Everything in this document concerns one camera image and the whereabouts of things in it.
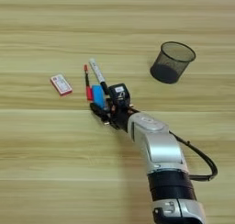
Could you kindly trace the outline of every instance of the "wooden table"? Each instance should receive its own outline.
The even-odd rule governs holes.
[[[149,73],[167,40],[197,54],[178,84]],[[194,183],[197,198],[208,223],[234,223],[234,53],[235,0],[0,0],[0,223],[152,223],[137,147],[89,110],[91,57],[137,109],[215,160],[219,176]],[[57,73],[73,94],[59,97]],[[209,172],[185,156],[192,173]]]

